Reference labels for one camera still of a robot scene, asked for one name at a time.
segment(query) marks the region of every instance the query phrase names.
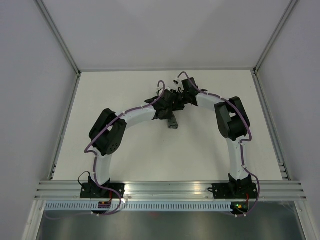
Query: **gray wall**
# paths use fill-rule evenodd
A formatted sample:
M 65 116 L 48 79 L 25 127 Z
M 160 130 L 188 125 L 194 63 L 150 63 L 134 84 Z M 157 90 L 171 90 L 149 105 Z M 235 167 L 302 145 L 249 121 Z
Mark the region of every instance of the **gray wall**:
M 259 72 L 294 179 L 320 226 L 320 1 L 302 0 Z
M 0 3 L 0 233 L 21 239 L 75 73 L 32 0 Z
M 82 71 L 252 68 L 290 0 L 44 0 Z

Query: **glass panel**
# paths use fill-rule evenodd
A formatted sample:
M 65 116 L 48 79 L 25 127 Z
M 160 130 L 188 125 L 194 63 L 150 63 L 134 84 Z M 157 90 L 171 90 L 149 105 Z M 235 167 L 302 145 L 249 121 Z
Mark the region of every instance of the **glass panel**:
M 48 211 L 40 240 L 304 240 L 293 203 L 259 203 L 247 217 L 220 212 L 122 211 L 110 216 Z

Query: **aluminum rail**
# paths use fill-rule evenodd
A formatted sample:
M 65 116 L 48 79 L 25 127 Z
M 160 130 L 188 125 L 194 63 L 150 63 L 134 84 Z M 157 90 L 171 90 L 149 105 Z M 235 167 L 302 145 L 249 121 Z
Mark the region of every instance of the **aluminum rail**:
M 214 199 L 207 189 L 212 183 L 227 181 L 123 181 L 124 199 L 130 201 L 243 201 L 240 199 Z M 259 201 L 306 201 L 299 181 L 260 181 Z M 81 186 L 77 181 L 41 181 L 34 200 L 86 201 L 80 198 Z

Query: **white floor panel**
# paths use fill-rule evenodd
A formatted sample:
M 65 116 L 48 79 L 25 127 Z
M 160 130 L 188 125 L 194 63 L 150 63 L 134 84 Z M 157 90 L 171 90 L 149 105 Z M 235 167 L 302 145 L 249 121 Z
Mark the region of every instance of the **white floor panel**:
M 157 82 L 168 87 L 179 71 L 83 72 L 59 154 L 54 180 L 76 180 L 92 171 L 94 155 L 84 154 L 89 132 L 107 108 L 124 111 L 156 96 Z M 246 144 L 247 166 L 260 180 L 282 180 L 278 161 L 249 70 L 188 71 L 200 89 L 241 98 L 253 140 Z M 226 140 L 213 112 L 188 105 L 167 121 L 144 122 L 125 131 L 111 162 L 112 181 L 221 181 L 230 166 Z

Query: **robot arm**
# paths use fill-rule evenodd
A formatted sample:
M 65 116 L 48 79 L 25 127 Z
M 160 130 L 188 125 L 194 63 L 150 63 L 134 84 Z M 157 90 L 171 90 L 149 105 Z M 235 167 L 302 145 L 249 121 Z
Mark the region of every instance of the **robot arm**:
M 194 86 L 196 85 L 193 78 L 191 78 L 190 81 L 192 81 Z M 254 184 L 252 183 L 251 176 L 245 171 L 242 164 L 241 144 L 244 159 L 246 159 L 246 151 L 244 149 L 244 143 L 240 144 L 240 142 L 247 135 L 247 130 L 242 120 L 225 101 L 205 93 L 199 93 L 190 81 L 188 79 L 174 81 L 176 89 L 161 89 L 164 93 L 155 104 L 123 115 L 97 139 L 93 144 L 93 147 L 98 150 L 96 175 L 99 184 L 104 184 L 110 180 L 109 168 L 112 154 L 119 148 L 127 128 L 145 121 L 156 119 L 167 120 L 169 128 L 178 128 L 174 111 L 183 110 L 186 104 L 206 108 L 216 113 L 218 129 L 221 135 L 226 138 L 230 157 L 229 192 L 235 196 L 236 193 L 246 186 Z M 158 98 L 158 96 L 148 99 L 145 102 L 152 103 L 156 98 Z M 233 97 L 230 98 L 229 101 L 236 106 L 244 117 L 247 125 L 250 126 L 248 116 L 240 98 Z M 102 129 L 119 116 L 119 114 L 121 114 L 121 112 L 115 113 L 110 109 L 105 109 L 90 131 L 89 137 L 93 140 Z

